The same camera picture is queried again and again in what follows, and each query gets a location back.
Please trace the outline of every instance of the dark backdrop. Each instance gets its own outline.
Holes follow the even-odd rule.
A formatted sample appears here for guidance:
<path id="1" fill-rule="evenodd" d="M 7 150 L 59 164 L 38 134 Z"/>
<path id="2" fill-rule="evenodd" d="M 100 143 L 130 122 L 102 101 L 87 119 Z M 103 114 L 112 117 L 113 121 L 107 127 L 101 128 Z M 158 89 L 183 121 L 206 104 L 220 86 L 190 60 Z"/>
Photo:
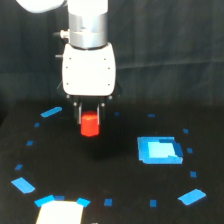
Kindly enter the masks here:
<path id="1" fill-rule="evenodd" d="M 224 105 L 223 0 L 109 0 L 118 103 Z M 0 120 L 19 100 L 55 100 L 67 7 L 31 14 L 0 1 Z"/>

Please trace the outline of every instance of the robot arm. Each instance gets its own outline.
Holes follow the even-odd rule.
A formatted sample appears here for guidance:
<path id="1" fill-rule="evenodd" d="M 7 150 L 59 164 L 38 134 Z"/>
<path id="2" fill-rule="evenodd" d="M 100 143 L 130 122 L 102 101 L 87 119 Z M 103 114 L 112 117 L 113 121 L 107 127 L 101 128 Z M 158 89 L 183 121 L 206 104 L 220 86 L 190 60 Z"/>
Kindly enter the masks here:
<path id="1" fill-rule="evenodd" d="M 32 13 L 43 13 L 66 4 L 66 0 L 16 0 L 24 9 Z"/>
<path id="2" fill-rule="evenodd" d="M 68 31 L 61 31 L 68 39 L 62 62 L 62 82 L 58 89 L 75 107 L 75 118 L 81 124 L 82 101 L 98 97 L 98 124 L 104 118 L 106 97 L 119 96 L 116 83 L 116 63 L 112 44 L 107 40 L 108 0 L 16 0 L 32 13 L 47 12 L 68 4 Z"/>

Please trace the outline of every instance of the blue tape strip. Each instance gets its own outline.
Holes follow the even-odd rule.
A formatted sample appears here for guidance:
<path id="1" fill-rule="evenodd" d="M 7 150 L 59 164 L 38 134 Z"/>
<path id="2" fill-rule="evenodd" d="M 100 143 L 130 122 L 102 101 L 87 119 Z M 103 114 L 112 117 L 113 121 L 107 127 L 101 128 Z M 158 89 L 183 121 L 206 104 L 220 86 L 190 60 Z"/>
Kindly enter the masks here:
<path id="1" fill-rule="evenodd" d="M 26 145 L 28 145 L 28 146 L 33 145 L 33 141 L 28 141 L 28 142 L 26 143 Z"/>
<path id="2" fill-rule="evenodd" d="M 35 123 L 34 127 L 35 128 L 39 128 L 40 127 L 40 123 Z"/>
<path id="3" fill-rule="evenodd" d="M 17 166 L 16 166 L 16 168 L 15 168 L 15 170 L 20 170 L 21 168 L 22 168 L 22 164 L 18 164 Z"/>
<path id="4" fill-rule="evenodd" d="M 77 200 L 77 204 L 82 205 L 83 207 L 87 207 L 89 205 L 90 201 L 83 199 L 83 198 L 79 198 Z"/>
<path id="5" fill-rule="evenodd" d="M 17 187 L 20 191 L 22 191 L 24 194 L 31 193 L 35 190 L 35 188 L 22 177 L 11 181 L 11 183 L 15 187 Z"/>
<path id="6" fill-rule="evenodd" d="M 143 160 L 146 164 L 182 164 L 182 157 L 168 156 L 167 158 L 148 158 Z"/>
<path id="7" fill-rule="evenodd" d="M 192 148 L 187 148 L 187 152 L 188 153 L 193 153 L 193 149 Z"/>
<path id="8" fill-rule="evenodd" d="M 150 200 L 150 207 L 157 207 L 157 201 L 156 200 Z"/>
<path id="9" fill-rule="evenodd" d="M 183 132 L 184 132 L 185 134 L 188 134 L 188 133 L 189 133 L 189 130 L 188 130 L 188 129 L 183 129 Z"/>
<path id="10" fill-rule="evenodd" d="M 55 107 L 55 108 L 53 108 L 51 110 L 48 110 L 48 111 L 42 113 L 41 116 L 42 117 L 49 117 L 49 116 L 51 116 L 53 114 L 56 114 L 56 113 L 58 113 L 60 111 L 62 111 L 62 108 L 61 107 Z"/>
<path id="11" fill-rule="evenodd" d="M 155 117 L 155 114 L 148 114 L 148 117 Z"/>
<path id="12" fill-rule="evenodd" d="M 178 198 L 178 200 L 182 201 L 185 205 L 190 205 L 201 198 L 204 198 L 206 194 L 198 189 L 195 189 L 181 197 Z"/>
<path id="13" fill-rule="evenodd" d="M 65 200 L 65 196 L 54 196 L 54 199 L 56 201 L 64 201 Z"/>
<path id="14" fill-rule="evenodd" d="M 105 199 L 104 206 L 112 206 L 112 199 Z"/>
<path id="15" fill-rule="evenodd" d="M 182 164 L 183 158 L 168 156 L 167 158 L 150 158 L 148 142 L 160 142 L 161 140 L 174 140 L 174 137 L 139 137 L 139 160 L 146 164 Z"/>
<path id="16" fill-rule="evenodd" d="M 49 195 L 47 197 L 41 198 L 41 199 L 35 201 L 34 203 L 37 205 L 37 207 L 41 207 L 43 204 L 46 204 L 50 201 L 55 201 L 53 195 Z"/>
<path id="17" fill-rule="evenodd" d="M 195 171 L 190 171 L 190 175 L 193 178 L 197 178 L 197 173 Z"/>

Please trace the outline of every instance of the red block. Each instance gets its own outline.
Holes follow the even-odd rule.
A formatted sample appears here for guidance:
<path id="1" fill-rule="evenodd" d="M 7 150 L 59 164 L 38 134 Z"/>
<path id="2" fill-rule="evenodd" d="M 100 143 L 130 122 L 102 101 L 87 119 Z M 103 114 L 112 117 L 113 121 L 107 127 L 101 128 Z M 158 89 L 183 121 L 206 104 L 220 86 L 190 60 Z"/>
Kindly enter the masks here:
<path id="1" fill-rule="evenodd" d="M 98 115 L 94 111 L 87 111 L 82 114 L 81 134 L 92 137 L 99 134 Z"/>

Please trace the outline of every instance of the black tabletop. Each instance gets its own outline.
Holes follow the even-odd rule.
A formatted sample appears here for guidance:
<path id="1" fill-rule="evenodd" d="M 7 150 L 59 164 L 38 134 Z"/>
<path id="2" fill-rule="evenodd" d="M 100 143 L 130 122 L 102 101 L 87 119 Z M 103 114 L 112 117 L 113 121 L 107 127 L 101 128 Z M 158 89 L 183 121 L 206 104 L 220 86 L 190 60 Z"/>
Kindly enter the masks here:
<path id="1" fill-rule="evenodd" d="M 62 111 L 40 116 L 56 106 Z M 222 108 L 112 105 L 100 135 L 87 138 L 80 134 L 69 104 L 20 103 L 0 129 L 0 223 L 34 224 L 39 213 L 34 201 L 63 195 L 66 201 L 91 201 L 82 224 L 220 224 L 223 122 Z M 175 137 L 183 164 L 139 161 L 137 138 L 147 136 Z M 23 167 L 15 171 L 18 164 Z M 197 178 L 190 177 L 190 171 L 196 171 Z M 23 194 L 11 183 L 20 177 L 35 187 L 32 193 Z M 178 200 L 194 189 L 207 196 L 190 206 Z M 106 198 L 113 200 L 111 207 L 104 206 Z M 156 208 L 150 207 L 151 199 L 157 200 Z"/>

